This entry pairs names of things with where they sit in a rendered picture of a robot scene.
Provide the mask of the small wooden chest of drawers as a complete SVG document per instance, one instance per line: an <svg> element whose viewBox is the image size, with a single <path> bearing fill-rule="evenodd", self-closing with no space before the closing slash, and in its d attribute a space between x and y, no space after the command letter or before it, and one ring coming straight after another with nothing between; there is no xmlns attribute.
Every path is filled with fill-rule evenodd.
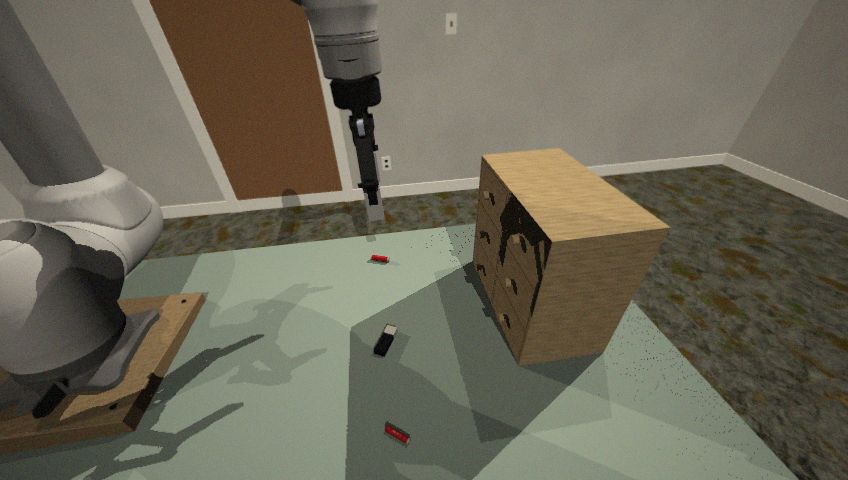
<svg viewBox="0 0 848 480"><path fill-rule="evenodd" d="M502 233L479 197L483 162L508 190ZM549 242L537 289L503 236L511 196ZM503 286L526 331L517 361L500 322L518 366L603 353L670 227L560 148L482 155L480 202L501 234L496 269L479 239L492 307L503 241L536 291L526 329Z"/></svg>

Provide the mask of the black and white eraser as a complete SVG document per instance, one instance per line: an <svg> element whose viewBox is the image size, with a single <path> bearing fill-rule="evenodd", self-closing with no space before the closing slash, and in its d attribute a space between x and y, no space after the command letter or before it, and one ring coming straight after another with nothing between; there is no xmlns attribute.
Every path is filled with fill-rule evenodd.
<svg viewBox="0 0 848 480"><path fill-rule="evenodd" d="M374 354L385 357L390 345L392 344L398 330L397 327L387 325L377 345L374 348Z"/></svg>

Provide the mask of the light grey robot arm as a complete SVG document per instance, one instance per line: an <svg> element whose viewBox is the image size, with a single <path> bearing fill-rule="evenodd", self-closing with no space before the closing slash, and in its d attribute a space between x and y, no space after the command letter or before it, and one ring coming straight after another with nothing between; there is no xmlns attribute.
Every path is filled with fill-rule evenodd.
<svg viewBox="0 0 848 480"><path fill-rule="evenodd" d="M291 1L308 18L326 79L360 83L382 71L378 0ZM18 195L25 219L0 220L0 366L12 376L0 386L0 410L22 401L13 417L29 423L62 396L123 381L160 315L126 315L117 300L160 237L163 214L101 164L8 0L0 0L0 141L28 178Z"/></svg>

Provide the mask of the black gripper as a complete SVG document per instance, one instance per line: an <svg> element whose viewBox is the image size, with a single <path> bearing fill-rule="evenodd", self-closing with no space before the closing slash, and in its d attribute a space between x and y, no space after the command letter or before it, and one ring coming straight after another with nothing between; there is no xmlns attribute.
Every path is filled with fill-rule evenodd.
<svg viewBox="0 0 848 480"><path fill-rule="evenodd" d="M352 111L352 115L349 116L349 127L356 147L361 177L358 188L363 188L369 221L383 220L385 217L376 157L378 145L375 145L373 114L367 113L368 107L376 106L381 102L379 79L374 76L372 80L351 84L339 84L332 80L330 88L334 105L339 109ZM367 107L366 111L365 107Z"/></svg>

